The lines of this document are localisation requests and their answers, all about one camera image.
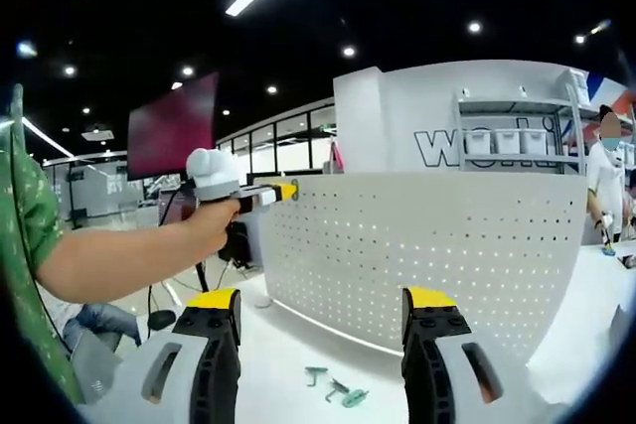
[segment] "teal plastic piece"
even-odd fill
[[[367,398],[367,394],[369,394],[369,391],[356,389],[355,391],[352,391],[345,396],[345,398],[342,400],[342,405],[347,408],[356,407]]]

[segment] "green floral shirt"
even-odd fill
[[[25,151],[21,118],[22,86],[17,85],[8,111],[3,115],[0,109],[2,271],[13,294],[18,326],[23,336],[31,342],[52,379],[69,399],[73,403],[80,403],[81,391],[73,367],[62,344],[51,334],[33,279],[33,274],[62,237],[63,226],[58,220],[56,196],[46,176]],[[13,150],[11,135],[14,139]]]

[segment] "white shelf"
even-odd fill
[[[519,113],[519,114],[555,114],[564,108],[571,108],[572,104],[567,99],[557,98],[530,98],[530,97],[460,97],[460,114],[493,114],[493,113]]]
[[[556,156],[556,155],[539,155],[539,154],[485,154],[464,156],[465,161],[529,161],[542,163],[573,163],[577,164],[578,156]]]

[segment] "white storage box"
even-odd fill
[[[519,129],[495,129],[495,149],[499,154],[520,154]]]
[[[625,166],[628,168],[634,167],[634,150],[636,148],[633,144],[625,143]]]
[[[521,152],[546,156],[548,154],[548,131],[545,129],[522,129]]]
[[[466,153],[483,156],[490,154],[490,130],[476,129],[464,131],[466,138]]]

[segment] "green sleeve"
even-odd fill
[[[14,151],[16,197],[32,272],[42,265],[64,234],[58,200],[40,166],[20,146]]]

